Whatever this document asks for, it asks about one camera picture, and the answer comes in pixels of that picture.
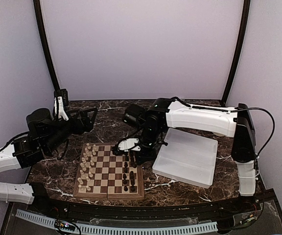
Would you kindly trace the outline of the white plastic tray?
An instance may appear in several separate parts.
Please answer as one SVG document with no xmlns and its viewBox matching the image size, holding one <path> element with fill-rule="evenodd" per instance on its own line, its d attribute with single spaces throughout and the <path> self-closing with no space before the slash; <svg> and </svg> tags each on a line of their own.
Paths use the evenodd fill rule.
<svg viewBox="0 0 282 235">
<path fill-rule="evenodd" d="M 218 141 L 170 128 L 152 166 L 154 174 L 197 187 L 213 184 Z"/>
</svg>

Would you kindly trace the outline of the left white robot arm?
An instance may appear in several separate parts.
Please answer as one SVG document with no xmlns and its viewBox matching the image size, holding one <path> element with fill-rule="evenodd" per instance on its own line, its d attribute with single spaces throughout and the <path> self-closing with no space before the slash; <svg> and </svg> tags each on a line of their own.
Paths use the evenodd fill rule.
<svg viewBox="0 0 282 235">
<path fill-rule="evenodd" d="M 0 173 L 24 169 L 51 156 L 61 144 L 68 144 L 70 135 L 92 131 L 98 109 L 74 110 L 67 119 L 55 119 L 48 108 L 40 108 L 26 117 L 28 131 L 20 133 L 0 148 Z M 0 201 L 31 205 L 42 213 L 53 210 L 53 202 L 41 183 L 10 184 L 0 182 Z"/>
</svg>

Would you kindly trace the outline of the wooden chess board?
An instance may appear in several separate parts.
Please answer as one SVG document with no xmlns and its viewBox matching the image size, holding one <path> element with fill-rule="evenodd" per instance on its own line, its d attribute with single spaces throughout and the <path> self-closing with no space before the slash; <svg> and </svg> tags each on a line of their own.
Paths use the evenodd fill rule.
<svg viewBox="0 0 282 235">
<path fill-rule="evenodd" d="M 111 143 L 90 143 L 98 147 L 97 168 L 95 172 L 100 180 L 99 193 L 76 192 L 76 181 L 73 195 L 79 199 L 109 199 L 109 200 L 142 200 L 144 199 L 143 170 L 137 166 L 137 192 L 124 192 L 122 185 L 123 158 L 125 155 L 115 156 Z"/>
</svg>

